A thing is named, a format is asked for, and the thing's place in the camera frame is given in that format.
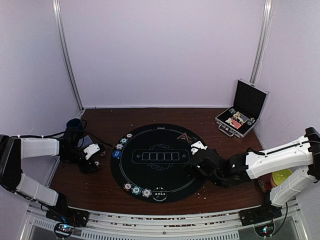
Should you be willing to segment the yellow-green plastic bowl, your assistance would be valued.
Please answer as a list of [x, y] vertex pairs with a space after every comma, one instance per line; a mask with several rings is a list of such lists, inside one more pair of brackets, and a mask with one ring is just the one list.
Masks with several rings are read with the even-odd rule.
[[287, 180], [291, 175], [292, 171], [289, 168], [275, 171], [270, 176], [271, 185], [275, 188], [281, 185], [285, 180]]

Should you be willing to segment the aluminium corner post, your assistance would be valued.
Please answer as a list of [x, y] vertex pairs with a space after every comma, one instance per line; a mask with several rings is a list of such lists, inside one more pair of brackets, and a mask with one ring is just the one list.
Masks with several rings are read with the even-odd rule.
[[272, 7], [273, 7], [272, 0], [264, 1], [257, 49], [256, 49], [253, 67], [252, 67], [252, 71], [249, 79], [249, 82], [254, 86], [257, 84], [259, 79], [260, 66], [261, 66], [262, 58], [263, 58], [265, 47], [268, 40], [269, 28], [271, 24]]
[[57, 26], [58, 36], [60, 40], [63, 61], [64, 61], [66, 73], [67, 73], [67, 78], [70, 83], [71, 91], [75, 99], [77, 108], [82, 113], [84, 111], [84, 107], [83, 107], [83, 103], [81, 101], [80, 93], [74, 77], [74, 71], [72, 68], [70, 54], [68, 51], [67, 40], [66, 40], [64, 24], [63, 24], [62, 11], [61, 11], [61, 3], [59, 0], [53, 0], [52, 6], [53, 6], [53, 13], [55, 17], [56, 26]]

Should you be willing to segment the green-white single poker chip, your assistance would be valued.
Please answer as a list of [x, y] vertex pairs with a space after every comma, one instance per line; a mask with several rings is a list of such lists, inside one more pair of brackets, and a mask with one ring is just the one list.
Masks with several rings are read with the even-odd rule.
[[121, 142], [121, 144], [126, 144], [127, 142], [128, 142], [128, 139], [127, 138], [122, 138], [121, 140], [120, 140], [120, 142]]

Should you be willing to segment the aluminium left corner post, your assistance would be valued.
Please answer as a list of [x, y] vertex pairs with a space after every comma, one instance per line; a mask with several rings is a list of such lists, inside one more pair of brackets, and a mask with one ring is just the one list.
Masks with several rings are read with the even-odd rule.
[[71, 91], [75, 99], [77, 108], [82, 113], [84, 111], [84, 107], [83, 107], [83, 103], [81, 101], [80, 93], [74, 77], [74, 71], [72, 68], [70, 54], [68, 51], [67, 40], [66, 40], [64, 24], [63, 24], [62, 11], [61, 11], [61, 3], [59, 0], [53, 0], [52, 6], [53, 6], [53, 13], [55, 17], [56, 26], [57, 26], [58, 36], [60, 40], [63, 61], [64, 61], [66, 73], [67, 73], [67, 78], [70, 83]]

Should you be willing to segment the red-white single poker chip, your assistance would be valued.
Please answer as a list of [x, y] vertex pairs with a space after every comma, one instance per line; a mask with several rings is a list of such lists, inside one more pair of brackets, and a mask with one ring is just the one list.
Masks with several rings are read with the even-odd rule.
[[127, 137], [128, 139], [131, 139], [131, 138], [133, 137], [133, 135], [132, 135], [131, 133], [128, 133], [128, 134], [126, 135], [126, 137]]

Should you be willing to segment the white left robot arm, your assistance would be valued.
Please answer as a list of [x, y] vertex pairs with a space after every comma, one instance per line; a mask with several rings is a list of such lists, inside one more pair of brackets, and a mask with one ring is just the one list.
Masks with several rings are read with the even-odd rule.
[[94, 156], [101, 153], [99, 143], [79, 147], [84, 131], [68, 127], [52, 135], [17, 135], [0, 137], [0, 185], [7, 191], [46, 206], [61, 222], [72, 218], [67, 198], [44, 186], [22, 170], [22, 160], [59, 157], [62, 162], [75, 164], [84, 174], [100, 168]]

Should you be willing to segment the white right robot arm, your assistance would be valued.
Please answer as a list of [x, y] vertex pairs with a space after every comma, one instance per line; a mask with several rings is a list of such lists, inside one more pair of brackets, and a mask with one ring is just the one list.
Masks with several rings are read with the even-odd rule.
[[256, 210], [259, 220], [268, 220], [285, 203], [312, 182], [320, 179], [320, 134], [314, 127], [287, 144], [267, 150], [248, 148], [246, 152], [223, 159], [215, 149], [202, 142], [191, 146], [191, 159], [185, 165], [187, 174], [229, 188], [258, 179], [269, 173], [295, 167], [283, 183], [270, 190], [269, 199]]

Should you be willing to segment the red triangular button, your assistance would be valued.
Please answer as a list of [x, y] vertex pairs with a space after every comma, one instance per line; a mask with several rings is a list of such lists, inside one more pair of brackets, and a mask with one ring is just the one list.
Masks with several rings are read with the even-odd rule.
[[187, 133], [181, 134], [176, 139], [179, 140], [179, 141], [182, 141], [182, 142], [187, 142], [187, 143], [190, 141]]

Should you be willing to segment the dark blue ceramic mug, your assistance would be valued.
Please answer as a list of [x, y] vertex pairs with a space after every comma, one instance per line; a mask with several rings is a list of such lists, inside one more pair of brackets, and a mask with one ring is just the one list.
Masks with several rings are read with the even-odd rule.
[[79, 131], [84, 131], [87, 126], [85, 119], [73, 118], [66, 123], [67, 128], [74, 128]]

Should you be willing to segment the blue round blind button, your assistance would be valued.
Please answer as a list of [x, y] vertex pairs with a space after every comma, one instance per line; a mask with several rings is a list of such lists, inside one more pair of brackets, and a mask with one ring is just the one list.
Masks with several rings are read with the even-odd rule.
[[122, 151], [121, 150], [114, 150], [112, 152], [112, 157], [113, 158], [119, 159], [121, 156], [122, 156]]

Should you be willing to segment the aluminium front rail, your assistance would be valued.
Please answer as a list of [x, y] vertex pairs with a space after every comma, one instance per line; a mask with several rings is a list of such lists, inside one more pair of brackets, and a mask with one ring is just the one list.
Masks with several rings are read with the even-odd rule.
[[282, 216], [244, 226], [239, 210], [183, 215], [137, 215], [89, 211], [87, 225], [69, 240], [263, 240], [259, 230], [274, 225], [272, 240], [308, 240], [305, 219], [296, 199]]

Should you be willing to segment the red patterned bowl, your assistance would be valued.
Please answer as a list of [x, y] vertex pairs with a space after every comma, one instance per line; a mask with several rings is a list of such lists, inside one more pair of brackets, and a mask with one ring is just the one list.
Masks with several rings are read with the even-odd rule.
[[261, 190], [264, 193], [270, 191], [273, 188], [273, 186], [271, 184], [271, 175], [270, 174], [260, 176], [257, 180], [258, 180], [258, 184], [259, 184]]

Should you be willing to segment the red card deck in case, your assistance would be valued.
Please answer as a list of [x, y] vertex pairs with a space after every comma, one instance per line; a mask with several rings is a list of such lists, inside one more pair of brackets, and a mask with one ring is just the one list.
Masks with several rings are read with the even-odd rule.
[[232, 127], [234, 127], [235, 129], [239, 129], [239, 128], [242, 127], [242, 124], [239, 123], [239, 122], [237, 122], [237, 121], [234, 120], [233, 118], [229, 118], [229, 119], [228, 119], [228, 123], [229, 123]]

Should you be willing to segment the aluminium right corner post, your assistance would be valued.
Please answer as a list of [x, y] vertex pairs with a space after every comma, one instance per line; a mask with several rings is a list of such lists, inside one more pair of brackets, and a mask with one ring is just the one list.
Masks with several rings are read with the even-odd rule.
[[268, 40], [269, 28], [271, 24], [272, 7], [273, 7], [272, 0], [264, 1], [257, 49], [256, 49], [253, 67], [252, 67], [252, 71], [249, 79], [249, 82], [254, 86], [257, 84], [259, 79], [260, 66], [261, 66], [262, 58], [263, 58], [265, 47]]

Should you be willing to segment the black round poker mat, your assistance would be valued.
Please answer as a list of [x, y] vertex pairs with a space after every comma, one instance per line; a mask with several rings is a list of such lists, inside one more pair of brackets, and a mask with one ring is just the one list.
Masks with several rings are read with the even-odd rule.
[[[187, 133], [189, 142], [177, 140], [177, 137]], [[123, 189], [124, 184], [141, 188], [139, 195], [124, 191], [130, 196], [149, 203], [173, 203], [186, 199], [200, 190], [205, 180], [188, 176], [184, 166], [191, 160], [191, 145], [201, 141], [193, 131], [174, 124], [159, 123], [138, 127], [120, 138], [127, 138], [123, 144], [119, 159], [110, 157], [110, 169], [116, 183]], [[155, 201], [151, 197], [142, 196], [144, 189], [153, 190], [163, 187], [167, 192], [166, 200]]]

